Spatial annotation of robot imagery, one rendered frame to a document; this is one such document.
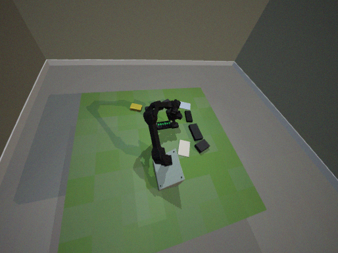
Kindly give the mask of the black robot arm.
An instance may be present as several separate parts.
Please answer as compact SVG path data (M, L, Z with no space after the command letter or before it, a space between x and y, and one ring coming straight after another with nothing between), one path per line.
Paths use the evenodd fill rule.
M146 111L143 113L143 117L145 122L149 126L149 132L151 135L151 141L153 145L153 149L151 151L152 159L154 160L155 164L161 164L161 166L171 166L172 165L172 156L167 155L165 153L165 148L161 147L160 140L158 136L158 130L157 130L157 114L159 112L158 108L165 108L170 109L170 114L172 116L176 116L176 119L181 120L183 118L180 111L178 111L180 107L181 102L174 99L174 101L168 101L168 102L153 102L150 104L150 106L146 109Z

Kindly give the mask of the light grey flat panel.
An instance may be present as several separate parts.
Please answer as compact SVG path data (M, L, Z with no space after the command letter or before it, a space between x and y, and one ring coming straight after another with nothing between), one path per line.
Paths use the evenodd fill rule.
M190 107L191 107L190 103L181 102L180 104L180 108L182 109L190 110Z

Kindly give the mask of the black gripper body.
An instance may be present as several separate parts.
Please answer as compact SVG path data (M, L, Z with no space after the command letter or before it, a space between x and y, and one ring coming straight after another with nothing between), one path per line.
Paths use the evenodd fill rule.
M172 122L173 122L173 123L170 124L170 126L171 126L172 129L178 128L179 125L178 125L178 123L175 121L175 118L177 117L177 115L176 115L176 116L172 116L172 115L170 114L170 111L171 111L171 109L166 110L166 114L168 115L169 119L172 120Z

